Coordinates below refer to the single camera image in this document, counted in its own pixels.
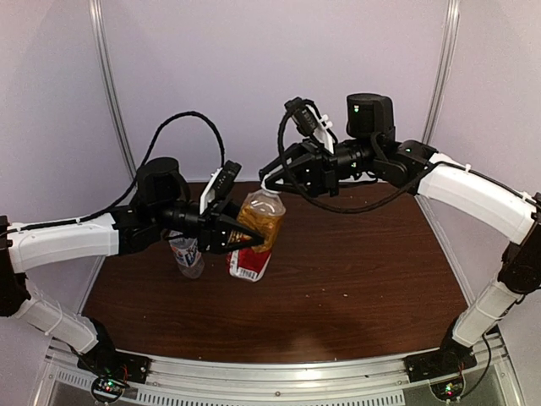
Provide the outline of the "amber tea bottle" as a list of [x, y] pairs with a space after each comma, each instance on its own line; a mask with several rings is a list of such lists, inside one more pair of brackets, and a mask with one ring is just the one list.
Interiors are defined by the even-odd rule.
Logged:
[[260, 241], [242, 232], [232, 235], [232, 243], [254, 245], [235, 250], [227, 256], [230, 276], [256, 283], [265, 275], [286, 211], [278, 192], [261, 187], [246, 196], [237, 221], [256, 233]]

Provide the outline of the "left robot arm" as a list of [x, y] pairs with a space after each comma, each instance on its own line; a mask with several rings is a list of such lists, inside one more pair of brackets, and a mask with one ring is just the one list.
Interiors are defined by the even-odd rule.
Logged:
[[27, 281], [26, 272], [78, 258], [139, 253], [167, 231], [194, 238], [199, 251], [213, 254], [261, 245], [263, 236], [237, 221], [239, 208], [228, 196], [240, 168], [226, 162], [194, 201], [178, 161], [159, 157], [138, 169], [126, 206], [50, 223], [10, 223], [2, 217], [1, 315], [65, 342], [102, 375], [116, 374], [122, 359], [106, 328], [48, 298]]

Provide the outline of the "clear water bottle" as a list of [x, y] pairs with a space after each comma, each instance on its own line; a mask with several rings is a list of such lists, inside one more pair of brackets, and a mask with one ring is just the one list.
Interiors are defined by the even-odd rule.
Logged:
[[179, 271], [189, 279], [201, 277], [205, 269], [205, 261], [198, 250], [197, 239], [172, 239], [169, 244]]

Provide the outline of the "white tea bottle cap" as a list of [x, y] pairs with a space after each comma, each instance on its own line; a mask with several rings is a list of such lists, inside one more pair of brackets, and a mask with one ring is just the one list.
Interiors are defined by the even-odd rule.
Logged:
[[280, 190], [276, 189], [275, 186], [271, 185], [271, 182], [268, 178], [263, 178], [260, 182], [261, 189], [268, 195], [279, 195]]

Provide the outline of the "front aluminium rail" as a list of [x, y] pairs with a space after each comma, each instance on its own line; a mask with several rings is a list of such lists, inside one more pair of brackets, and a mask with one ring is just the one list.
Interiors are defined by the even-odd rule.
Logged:
[[[112, 405], [526, 405], [499, 336], [480, 384], [460, 402], [440, 401], [434, 380], [411, 381], [405, 357], [302, 364], [233, 364], [146, 355], [144, 383]], [[59, 343], [46, 352], [30, 405], [100, 405], [95, 377]]]

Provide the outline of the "left aluminium frame post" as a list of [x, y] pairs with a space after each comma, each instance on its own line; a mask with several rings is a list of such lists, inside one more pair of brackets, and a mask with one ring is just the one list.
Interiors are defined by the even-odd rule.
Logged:
[[136, 163], [131, 145], [128, 140], [122, 109], [117, 95], [117, 88], [115, 86], [112, 62], [107, 44], [107, 32], [104, 21], [102, 1], [90, 0], [88, 4], [90, 11], [90, 23], [96, 44], [98, 64], [101, 71], [105, 98], [111, 116], [114, 134], [116, 136], [121, 158], [123, 159], [123, 164], [126, 167], [129, 179], [134, 180], [136, 175]]

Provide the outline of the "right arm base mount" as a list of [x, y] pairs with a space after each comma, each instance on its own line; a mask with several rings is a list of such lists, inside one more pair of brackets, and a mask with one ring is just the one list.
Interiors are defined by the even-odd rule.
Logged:
[[473, 354], [473, 347], [465, 347], [453, 339], [453, 328], [456, 322], [457, 318], [449, 325], [436, 350], [409, 355], [404, 359], [410, 382], [458, 374], [460, 370], [473, 368], [478, 364]]

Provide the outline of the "right aluminium frame post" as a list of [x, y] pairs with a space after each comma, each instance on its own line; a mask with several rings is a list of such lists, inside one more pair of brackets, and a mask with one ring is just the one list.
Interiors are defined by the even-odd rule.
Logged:
[[459, 0], [448, 0], [446, 2], [447, 7], [445, 12], [439, 62], [436, 69], [429, 109], [424, 124], [424, 131], [421, 138], [421, 143], [428, 146], [431, 146], [434, 138], [438, 118], [444, 101], [445, 87], [450, 76], [451, 65], [456, 50], [456, 42], [460, 25], [460, 3], [461, 2]]

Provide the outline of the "left circuit board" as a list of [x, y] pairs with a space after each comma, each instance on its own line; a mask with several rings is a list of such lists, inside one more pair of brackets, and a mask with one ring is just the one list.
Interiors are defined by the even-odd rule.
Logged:
[[101, 403], [118, 401], [129, 388], [129, 385], [109, 377], [97, 377], [90, 386], [90, 394]]

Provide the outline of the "aluminium frame post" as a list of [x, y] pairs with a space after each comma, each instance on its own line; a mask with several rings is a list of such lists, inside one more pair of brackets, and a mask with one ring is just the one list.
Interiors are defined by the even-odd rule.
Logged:
[[111, 116], [114, 134], [116, 136], [121, 158], [123, 159], [123, 164], [126, 167], [129, 179], [134, 180], [136, 175], [136, 163], [131, 145], [128, 140], [122, 109], [117, 95], [117, 88], [115, 86], [112, 62], [107, 44], [107, 32], [104, 21], [102, 1], [90, 0], [88, 4], [90, 11], [90, 23], [96, 44], [98, 64], [101, 71], [105, 98]]
[[445, 12], [439, 62], [436, 69], [429, 109], [424, 124], [424, 131], [421, 138], [421, 143], [428, 146], [431, 146], [434, 138], [438, 118], [444, 101], [445, 87], [450, 76], [451, 65], [456, 50], [456, 42], [460, 25], [460, 3], [461, 2], [459, 0], [448, 0], [446, 2], [447, 7]]

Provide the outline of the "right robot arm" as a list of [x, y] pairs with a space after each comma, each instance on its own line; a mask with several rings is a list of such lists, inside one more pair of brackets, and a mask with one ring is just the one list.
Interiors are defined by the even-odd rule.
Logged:
[[396, 140], [388, 96], [347, 96], [347, 139], [338, 141], [330, 120], [315, 103], [287, 101], [279, 124], [294, 122], [302, 141], [280, 146], [260, 170], [268, 189], [301, 195], [314, 206], [335, 196], [347, 179], [368, 175], [392, 185], [395, 195], [436, 200], [484, 222], [508, 238], [502, 267], [483, 292], [450, 325], [440, 347], [426, 360], [441, 373], [462, 365], [472, 347], [513, 305], [540, 288], [540, 198], [518, 192], [455, 162], [424, 143]]

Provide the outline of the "right circuit board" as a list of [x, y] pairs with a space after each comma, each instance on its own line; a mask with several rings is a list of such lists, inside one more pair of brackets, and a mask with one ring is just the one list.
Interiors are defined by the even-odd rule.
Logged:
[[430, 390], [434, 397], [442, 402], [457, 400], [464, 392], [465, 383], [463, 379], [436, 381], [430, 384]]

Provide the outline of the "circuit board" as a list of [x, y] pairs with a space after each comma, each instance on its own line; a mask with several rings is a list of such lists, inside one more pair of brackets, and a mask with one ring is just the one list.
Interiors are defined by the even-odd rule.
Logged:
[[109, 377], [97, 377], [90, 386], [90, 394], [101, 403], [118, 401], [129, 388], [129, 385]]
[[436, 381], [430, 384], [430, 390], [434, 397], [442, 402], [457, 400], [464, 392], [465, 383], [463, 379]]

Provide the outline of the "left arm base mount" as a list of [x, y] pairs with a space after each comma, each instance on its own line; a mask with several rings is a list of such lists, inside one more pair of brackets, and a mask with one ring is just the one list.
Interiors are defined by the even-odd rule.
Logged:
[[90, 318], [90, 321], [96, 329], [97, 344], [86, 353], [74, 351], [79, 359], [78, 367], [91, 371], [96, 376], [145, 384], [150, 359], [118, 351], [105, 326], [93, 318]]

